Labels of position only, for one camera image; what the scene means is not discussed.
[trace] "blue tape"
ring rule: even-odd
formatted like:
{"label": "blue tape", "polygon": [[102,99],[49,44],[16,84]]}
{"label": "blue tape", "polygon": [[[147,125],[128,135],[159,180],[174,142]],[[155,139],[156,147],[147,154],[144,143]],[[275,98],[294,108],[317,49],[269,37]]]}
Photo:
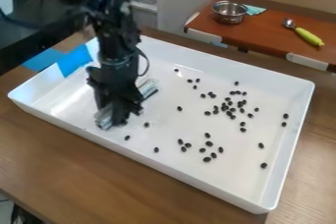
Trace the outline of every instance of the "blue tape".
{"label": "blue tape", "polygon": [[75,48],[72,52],[65,54],[57,64],[60,71],[63,74],[63,77],[69,76],[79,67],[92,62],[92,58],[88,53],[88,50],[85,45],[81,45]]}
{"label": "blue tape", "polygon": [[64,53],[49,48],[23,63],[26,68],[40,72],[64,57]]}

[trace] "stainless steel bowl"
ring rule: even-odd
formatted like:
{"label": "stainless steel bowl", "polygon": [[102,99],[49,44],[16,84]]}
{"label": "stainless steel bowl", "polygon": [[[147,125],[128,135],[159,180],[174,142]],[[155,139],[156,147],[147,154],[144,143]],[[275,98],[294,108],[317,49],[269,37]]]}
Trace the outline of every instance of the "stainless steel bowl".
{"label": "stainless steel bowl", "polygon": [[245,6],[227,0],[212,5],[213,19],[220,24],[240,24],[247,11]]}

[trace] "wooden table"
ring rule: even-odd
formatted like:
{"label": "wooden table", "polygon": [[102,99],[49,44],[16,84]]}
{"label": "wooden table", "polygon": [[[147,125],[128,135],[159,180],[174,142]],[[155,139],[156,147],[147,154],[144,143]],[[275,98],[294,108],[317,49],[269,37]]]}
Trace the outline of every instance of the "wooden table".
{"label": "wooden table", "polygon": [[22,67],[0,78],[0,186],[7,196],[57,224],[336,223],[335,77],[274,57],[249,57],[153,30],[146,34],[315,82],[279,206],[267,220],[22,111],[7,98],[34,75]]}
{"label": "wooden table", "polygon": [[[213,21],[211,6],[212,3],[201,10],[199,15],[185,26],[185,32],[192,28],[219,35],[223,43],[282,58],[288,53],[306,56],[330,64],[328,70],[336,72],[336,23],[267,10],[257,16],[245,16],[239,25],[227,26]],[[298,27],[319,36],[325,46],[321,49],[313,47],[294,31],[281,26],[284,18],[293,19]]]}

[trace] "white tray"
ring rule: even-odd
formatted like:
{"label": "white tray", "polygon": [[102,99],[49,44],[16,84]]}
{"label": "white tray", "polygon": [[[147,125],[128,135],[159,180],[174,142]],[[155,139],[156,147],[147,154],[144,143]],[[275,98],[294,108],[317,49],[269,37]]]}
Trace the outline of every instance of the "white tray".
{"label": "white tray", "polygon": [[[96,58],[97,41],[87,48]],[[222,198],[252,213],[274,209],[286,178],[300,134],[314,84],[194,51],[149,37],[142,37],[140,49],[149,57],[149,76],[158,80],[160,91],[143,104],[141,116],[131,116],[122,128],[101,131],[94,125],[96,112],[92,89],[85,83],[86,73],[80,68],[66,79],[54,64],[9,93],[9,97],[25,111],[54,125],[101,144],[147,166],[157,169],[209,194]],[[187,79],[200,78],[198,89]],[[247,91],[233,100],[248,101],[247,113],[237,113],[231,120],[225,113],[205,116],[229,96],[231,90]],[[216,98],[200,98],[213,91]],[[290,118],[286,128],[283,114]],[[239,123],[247,122],[246,133]],[[145,129],[144,122],[150,127]],[[211,133],[214,147],[225,149],[210,163],[199,153]],[[193,147],[182,152],[177,139]],[[265,145],[258,148],[258,143]],[[260,164],[266,162],[266,169]]]}

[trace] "coffee bean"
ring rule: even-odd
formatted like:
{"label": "coffee bean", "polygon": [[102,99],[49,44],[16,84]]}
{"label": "coffee bean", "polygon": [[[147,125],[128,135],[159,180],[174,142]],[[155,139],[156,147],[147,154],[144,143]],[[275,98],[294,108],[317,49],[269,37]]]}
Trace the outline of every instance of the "coffee bean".
{"label": "coffee bean", "polygon": [[212,141],[207,141],[207,142],[205,143],[205,145],[206,145],[206,146],[209,146],[209,147],[212,147],[212,146],[213,146],[213,143],[212,143]]}
{"label": "coffee bean", "polygon": [[262,164],[260,165],[260,167],[261,167],[262,169],[265,169],[265,168],[267,167],[267,163],[262,163]]}
{"label": "coffee bean", "polygon": [[204,158],[203,158],[203,161],[206,162],[206,163],[208,163],[208,162],[211,161],[211,158],[210,158],[210,157],[204,157]]}

